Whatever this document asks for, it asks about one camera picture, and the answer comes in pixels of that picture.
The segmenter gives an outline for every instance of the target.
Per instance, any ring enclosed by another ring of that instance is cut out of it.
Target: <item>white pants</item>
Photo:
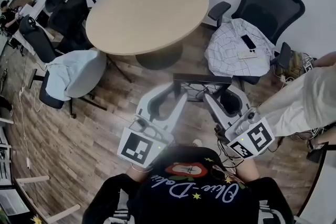
[[[300,76],[259,107],[274,136],[287,136],[312,129],[302,105],[302,88],[305,75]]]

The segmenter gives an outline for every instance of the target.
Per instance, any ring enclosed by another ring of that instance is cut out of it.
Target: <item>yellow star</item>
[[[231,180],[229,177],[227,177],[227,178],[225,179],[225,182],[231,184],[232,180]]]
[[[196,200],[201,199],[201,197],[200,197],[201,195],[200,194],[196,193],[196,194],[193,194],[193,196],[194,196],[194,199],[196,199]]]

